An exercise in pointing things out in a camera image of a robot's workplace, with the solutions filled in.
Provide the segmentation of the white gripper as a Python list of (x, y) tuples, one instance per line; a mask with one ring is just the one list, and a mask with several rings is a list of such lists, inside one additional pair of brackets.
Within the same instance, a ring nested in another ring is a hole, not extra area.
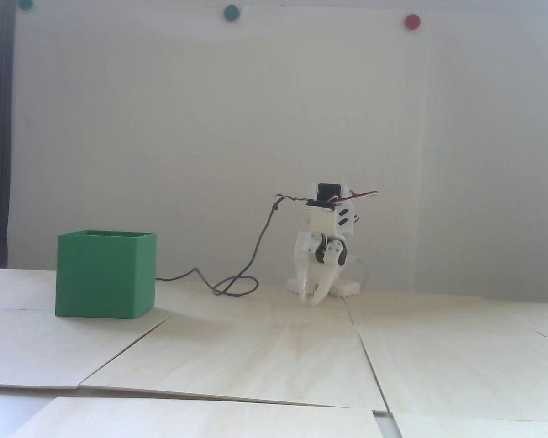
[(299, 232), (295, 242), (294, 263), (296, 266), (296, 292), (300, 302), (307, 299), (306, 286), (309, 279), (309, 265), (312, 278), (312, 306), (320, 304), (329, 294), (331, 287), (347, 263), (348, 249), (340, 236)]

